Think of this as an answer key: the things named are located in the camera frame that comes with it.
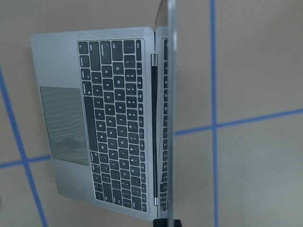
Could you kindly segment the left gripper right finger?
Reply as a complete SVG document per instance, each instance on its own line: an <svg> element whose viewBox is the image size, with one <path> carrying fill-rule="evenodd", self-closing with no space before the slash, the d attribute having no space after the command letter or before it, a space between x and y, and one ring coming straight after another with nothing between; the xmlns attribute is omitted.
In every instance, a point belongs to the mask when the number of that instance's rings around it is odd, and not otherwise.
<svg viewBox="0 0 303 227"><path fill-rule="evenodd" d="M182 222L176 215L174 215L174 227L182 227Z"/></svg>

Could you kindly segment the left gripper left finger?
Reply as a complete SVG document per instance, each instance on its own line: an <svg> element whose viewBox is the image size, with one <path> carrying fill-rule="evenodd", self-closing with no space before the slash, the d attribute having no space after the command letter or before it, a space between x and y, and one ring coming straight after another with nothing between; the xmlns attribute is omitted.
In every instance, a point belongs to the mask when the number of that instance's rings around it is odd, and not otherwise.
<svg viewBox="0 0 303 227"><path fill-rule="evenodd" d="M168 214L164 214L161 218L156 218L153 220L153 227L168 227Z"/></svg>

